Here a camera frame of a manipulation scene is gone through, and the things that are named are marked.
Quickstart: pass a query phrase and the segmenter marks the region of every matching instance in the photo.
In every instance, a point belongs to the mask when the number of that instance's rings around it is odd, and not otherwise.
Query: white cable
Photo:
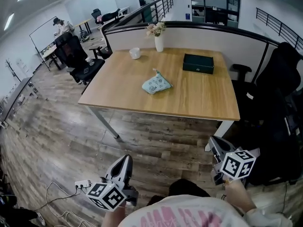
[[[73,212],[65,211],[65,212],[64,212],[63,214],[61,214],[61,215],[55,214],[55,213],[53,212],[53,210],[51,209],[51,207],[50,207],[50,206],[48,205],[48,203],[47,203],[47,191],[48,191],[49,187],[50,187],[52,184],[55,184],[55,185],[56,185],[62,192],[64,192],[67,196],[71,197],[72,195],[69,195],[66,191],[64,191],[61,187],[59,187],[57,183],[51,182],[51,183],[48,185],[48,187],[47,187],[47,189],[46,189],[45,201],[46,201],[46,204],[47,204],[48,208],[50,209],[50,211],[51,211],[56,217],[61,218],[61,217],[63,217],[63,216],[66,214],[66,216],[65,216],[65,221],[66,221],[66,223],[67,223],[70,227],[73,227],[73,226],[70,225],[69,222],[67,221],[67,216],[68,216],[69,214],[72,214],[72,215],[76,216],[76,217],[78,218],[78,220],[80,221],[80,224],[79,224],[77,227],[80,227],[82,224],[83,224],[83,226],[87,227],[84,223],[88,223],[90,226],[96,227],[96,226],[93,225],[92,223],[90,223],[90,222],[88,222],[88,221],[86,221],[86,220],[80,218],[78,215],[76,215],[76,214],[73,213]],[[56,226],[54,226],[54,227],[66,227],[66,226],[63,226],[63,225],[56,225]]]

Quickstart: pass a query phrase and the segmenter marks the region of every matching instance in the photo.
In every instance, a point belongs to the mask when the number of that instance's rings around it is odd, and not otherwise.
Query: black and white cube
[[[247,150],[230,152],[225,155],[220,171],[236,180],[247,177],[256,162]]]
[[[126,196],[114,183],[95,183],[86,196],[99,208],[105,211],[115,211]]]

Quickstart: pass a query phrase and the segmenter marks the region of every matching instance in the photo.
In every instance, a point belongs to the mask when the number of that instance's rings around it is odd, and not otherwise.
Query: power strip
[[[87,188],[87,187],[90,187],[91,186],[91,182],[90,180],[83,180],[83,181],[78,181],[78,182],[75,182],[75,187],[76,188]]]

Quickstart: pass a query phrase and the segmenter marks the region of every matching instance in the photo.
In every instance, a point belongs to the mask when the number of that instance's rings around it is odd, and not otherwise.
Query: light blue bag
[[[156,69],[153,69],[157,72],[157,75],[153,78],[147,80],[143,83],[142,88],[149,94],[155,94],[156,92],[163,91],[167,88],[171,88],[172,85],[158,72]]]

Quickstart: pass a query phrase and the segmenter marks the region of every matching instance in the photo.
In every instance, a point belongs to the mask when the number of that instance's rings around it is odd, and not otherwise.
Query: dark green box
[[[183,70],[213,74],[214,59],[213,57],[185,54],[183,60]]]

